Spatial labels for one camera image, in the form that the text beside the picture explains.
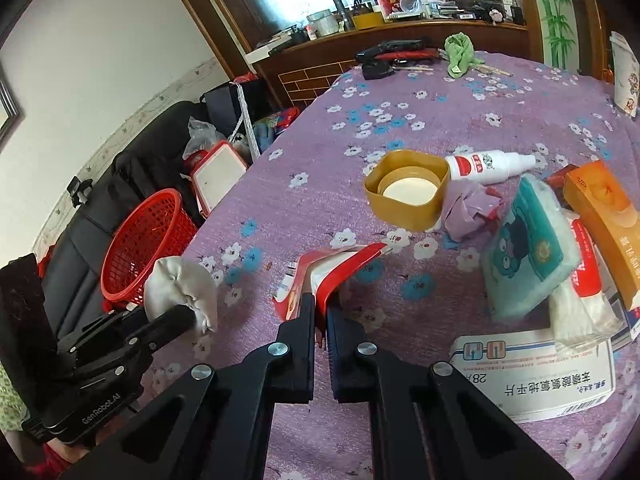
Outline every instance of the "green cloth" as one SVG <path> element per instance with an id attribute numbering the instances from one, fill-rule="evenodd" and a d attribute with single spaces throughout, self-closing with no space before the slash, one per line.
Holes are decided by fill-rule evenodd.
<path id="1" fill-rule="evenodd" d="M 0 364 L 0 429 L 20 431 L 20 422 L 27 412 L 27 407 L 14 390 L 9 376 Z"/>
<path id="2" fill-rule="evenodd" d="M 482 64 L 483 59 L 474 57 L 474 45 L 463 32 L 449 36 L 444 42 L 444 50 L 449 56 L 449 75 L 459 78 L 466 74 L 471 64 Z"/>

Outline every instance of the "picture frame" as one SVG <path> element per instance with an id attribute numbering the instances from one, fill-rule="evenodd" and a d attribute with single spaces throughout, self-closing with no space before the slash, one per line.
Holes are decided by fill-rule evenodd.
<path id="1" fill-rule="evenodd" d="M 18 118 L 20 118 L 20 110 L 11 96 L 4 72 L 0 67 L 0 142 L 9 134 Z"/>

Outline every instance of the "white cloth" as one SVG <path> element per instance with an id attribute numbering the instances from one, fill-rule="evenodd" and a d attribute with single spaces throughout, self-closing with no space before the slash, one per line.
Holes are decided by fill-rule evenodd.
<path id="1" fill-rule="evenodd" d="M 145 312 L 153 320 L 172 306 L 184 304 L 196 315 L 195 329 L 203 335 L 218 328 L 217 287 L 203 266 L 181 256 L 160 258 L 145 283 Z"/>

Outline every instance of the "orange medicine box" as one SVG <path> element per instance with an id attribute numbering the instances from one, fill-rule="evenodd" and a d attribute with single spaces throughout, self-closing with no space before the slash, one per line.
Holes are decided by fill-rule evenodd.
<path id="1" fill-rule="evenodd" d="M 598 160 L 567 173 L 563 194 L 599 247 L 625 308 L 640 306 L 640 222 L 625 190 Z"/>

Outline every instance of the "red plastic basket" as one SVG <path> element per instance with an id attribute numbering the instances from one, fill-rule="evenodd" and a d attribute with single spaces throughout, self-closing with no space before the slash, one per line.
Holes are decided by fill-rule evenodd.
<path id="1" fill-rule="evenodd" d="M 116 231 L 100 275 L 111 303 L 142 304 L 146 279 L 158 258 L 179 256 L 197 232 L 180 193 L 163 189 L 134 209 Z"/>

